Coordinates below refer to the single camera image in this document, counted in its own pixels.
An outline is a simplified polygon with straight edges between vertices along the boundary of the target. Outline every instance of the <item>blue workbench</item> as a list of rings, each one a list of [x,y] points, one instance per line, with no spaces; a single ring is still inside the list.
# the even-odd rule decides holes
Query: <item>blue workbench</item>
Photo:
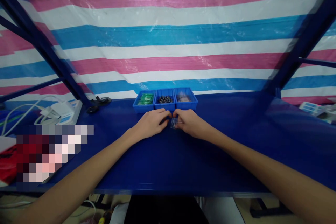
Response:
[[[197,95],[197,114],[231,138],[336,190],[336,126],[263,92]],[[88,144],[43,192],[115,141],[141,117],[134,99],[114,100],[77,124],[93,124]],[[15,191],[15,183],[0,190]],[[100,194],[269,195],[251,173],[216,146],[167,127],[131,147],[95,189]]]

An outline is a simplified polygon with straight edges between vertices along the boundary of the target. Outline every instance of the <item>person's left hand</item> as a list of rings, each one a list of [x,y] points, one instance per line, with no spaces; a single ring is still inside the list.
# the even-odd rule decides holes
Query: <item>person's left hand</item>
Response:
[[[168,119],[160,125],[167,116],[172,117],[171,113],[164,108],[146,112],[131,130],[137,134],[139,140],[154,136],[168,125]]]

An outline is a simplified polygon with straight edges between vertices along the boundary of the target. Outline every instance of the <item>blue storage bin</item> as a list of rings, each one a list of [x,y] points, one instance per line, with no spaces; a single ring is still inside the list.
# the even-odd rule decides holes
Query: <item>blue storage bin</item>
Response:
[[[161,96],[169,96],[171,99],[173,99],[174,102],[172,103],[158,103],[158,99]],[[160,109],[160,108],[165,108],[166,110],[169,111],[174,111],[175,110],[175,94],[174,94],[174,89],[158,89],[156,91],[156,99],[155,99],[155,109]]]
[[[141,96],[144,93],[153,93],[154,94],[154,99],[153,99],[153,103],[149,104],[149,105],[138,105],[138,102],[141,99]],[[147,111],[151,111],[154,110],[154,102],[156,99],[156,90],[141,90],[140,93],[138,94],[138,96],[136,97],[134,103],[133,103],[133,108],[135,110],[136,113],[146,113]]]
[[[188,110],[188,109],[195,110],[196,109],[198,100],[196,96],[194,95],[193,91],[190,89],[190,87],[175,88],[174,92],[175,92],[176,108],[182,109],[182,110]],[[178,102],[177,97],[180,92],[183,92],[186,95],[188,95],[189,98],[191,99],[191,102]]]

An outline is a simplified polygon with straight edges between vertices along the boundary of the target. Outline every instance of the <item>blue metal shelf frame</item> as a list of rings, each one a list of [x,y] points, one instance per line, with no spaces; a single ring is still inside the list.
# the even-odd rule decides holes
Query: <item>blue metal shelf frame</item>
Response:
[[[62,81],[73,96],[77,100],[81,100],[86,108],[92,107],[92,103],[86,97],[82,88],[77,84],[65,64],[54,52],[50,41],[36,27],[19,2],[17,0],[0,0],[0,5],[17,26],[1,16],[0,25],[31,43],[58,76],[57,79],[1,96],[0,103]]]
[[[336,68],[336,62],[307,59],[308,55],[334,23],[336,0],[324,0],[299,37],[293,50],[282,64],[279,72],[265,88],[273,96],[281,98],[281,90],[295,74],[302,63]]]

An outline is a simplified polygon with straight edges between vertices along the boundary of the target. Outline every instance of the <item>floor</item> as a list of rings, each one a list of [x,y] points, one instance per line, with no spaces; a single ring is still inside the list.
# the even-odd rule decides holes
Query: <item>floor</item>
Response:
[[[106,195],[104,197],[103,203],[104,202],[112,202],[113,204],[117,203],[124,203],[128,202],[130,200],[131,196],[130,195]],[[97,195],[90,195],[89,197],[90,200],[95,201],[97,199]],[[4,204],[12,204],[20,201],[35,201],[35,198],[30,198],[26,196],[3,196],[0,198],[0,205]],[[282,224],[282,223],[287,223],[287,224],[301,224],[304,223],[301,219],[296,217],[295,215],[286,215],[286,216],[276,216],[276,217],[263,217],[260,219],[254,219],[250,215],[249,209],[250,205],[254,205],[254,200],[253,199],[243,199],[243,198],[237,198],[235,199],[236,204],[246,222],[246,224],[262,224],[262,223],[267,223],[267,224]],[[264,199],[264,202],[267,207],[276,207],[278,204],[278,201],[276,199],[272,198],[266,198]],[[94,214],[93,208],[89,209],[88,207],[80,206],[74,213],[73,216],[79,215],[85,210],[87,210],[85,213],[78,217],[69,217],[64,224],[78,224],[83,220],[86,220],[88,218],[91,218],[92,215]],[[12,220],[14,219],[15,216],[19,215],[22,209],[0,209],[0,223],[1,224],[9,224],[12,223]],[[97,209],[96,212],[96,218],[99,220],[100,216],[102,216],[104,213],[103,210]]]

